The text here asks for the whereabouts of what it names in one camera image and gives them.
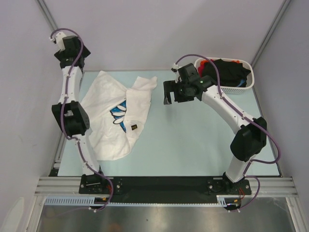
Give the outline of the white daisy print t-shirt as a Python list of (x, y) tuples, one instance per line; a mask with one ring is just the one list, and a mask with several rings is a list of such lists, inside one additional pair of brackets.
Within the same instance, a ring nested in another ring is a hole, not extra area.
[(156, 86), (156, 76), (138, 76), (131, 87), (125, 87), (107, 72), (99, 72), (82, 100), (97, 160), (118, 160), (131, 152), (144, 129)]

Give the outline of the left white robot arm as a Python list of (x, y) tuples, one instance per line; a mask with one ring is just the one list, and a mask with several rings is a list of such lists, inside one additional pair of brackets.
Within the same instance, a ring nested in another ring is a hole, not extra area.
[(108, 181), (90, 144), (90, 119), (79, 101), (84, 60), (90, 51), (77, 35), (66, 35), (60, 31), (51, 40), (59, 48), (55, 57), (60, 62), (63, 75), (60, 99), (52, 105), (52, 113), (66, 139), (72, 141), (78, 150), (83, 171), (79, 193), (102, 193)]

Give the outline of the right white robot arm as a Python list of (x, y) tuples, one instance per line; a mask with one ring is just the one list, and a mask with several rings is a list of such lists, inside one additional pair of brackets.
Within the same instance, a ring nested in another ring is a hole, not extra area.
[(254, 118), (235, 106), (217, 82), (209, 75), (200, 77), (192, 63), (180, 67), (175, 72), (177, 74), (175, 80), (163, 83), (164, 104), (198, 99), (210, 106), (235, 135), (230, 145), (233, 157), (227, 171), (223, 174), (224, 191), (234, 194), (244, 180), (251, 159), (266, 146), (267, 123), (262, 117)]

